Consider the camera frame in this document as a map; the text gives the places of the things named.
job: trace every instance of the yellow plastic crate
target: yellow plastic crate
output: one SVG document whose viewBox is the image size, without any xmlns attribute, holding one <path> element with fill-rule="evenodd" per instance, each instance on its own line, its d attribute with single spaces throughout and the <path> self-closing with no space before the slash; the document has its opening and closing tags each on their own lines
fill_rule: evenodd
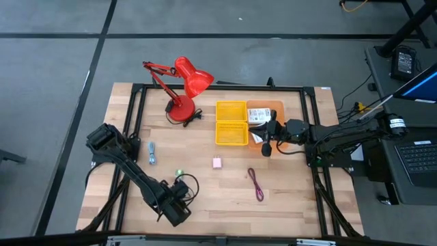
<svg viewBox="0 0 437 246">
<path fill-rule="evenodd" d="M 216 121 L 247 121 L 246 101 L 217 101 Z"/>
<path fill-rule="evenodd" d="M 216 122 L 216 144 L 220 146 L 245 146 L 249 143 L 246 122 Z"/>
</svg>

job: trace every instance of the wooden tabletop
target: wooden tabletop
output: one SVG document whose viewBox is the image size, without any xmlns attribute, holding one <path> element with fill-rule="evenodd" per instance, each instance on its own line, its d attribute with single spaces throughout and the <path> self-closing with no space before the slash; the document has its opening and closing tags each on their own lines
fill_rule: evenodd
<svg viewBox="0 0 437 246">
<path fill-rule="evenodd" d="M 129 103 L 131 83 L 115 83 L 109 99 L 104 121 L 123 129 Z M 338 124 L 333 95 L 329 88 L 315 88 L 320 121 L 329 126 Z M 164 217 L 156 222 L 157 215 L 145 204 L 137 186 L 129 187 L 122 232 L 139 234 L 190 234 L 228 236 L 284 236 L 318 237 L 320 227 L 315 203 L 311 170 L 304 154 L 283 155 L 272 153 L 270 158 L 247 146 L 217 146 L 215 134 L 215 103 L 218 100 L 281 100 L 285 119 L 303 120 L 300 97 L 297 92 L 254 92 L 206 90 L 193 99 L 196 108 L 203 110 L 202 119 L 188 127 L 172 125 L 165 118 L 164 108 L 169 101 L 163 90 L 147 90 L 139 137 L 141 151 L 138 165 L 157 180 L 172 183 L 177 169 L 197 177 L 199 195 L 189 206 L 192 215 L 177 227 Z M 139 102 L 136 99 L 131 130 Z M 311 103 L 307 98 L 309 115 Z M 156 144 L 158 164 L 148 163 L 147 142 Z M 302 150 L 302 146 L 288 146 Z M 223 168 L 212 169 L 212 158 L 220 156 Z M 264 201 L 258 202 L 247 169 L 255 170 L 257 181 L 264 192 Z M 89 178 L 88 187 L 77 229 L 84 228 L 97 215 L 107 201 L 114 164 L 104 164 Z M 335 200 L 346 219 L 363 233 L 361 218 L 350 177 L 339 168 L 330 168 Z M 184 179 L 195 189 L 195 183 Z M 113 210 L 111 226 L 114 228 L 118 204 Z M 332 234 L 329 209 L 325 205 L 328 230 Z"/>
</svg>

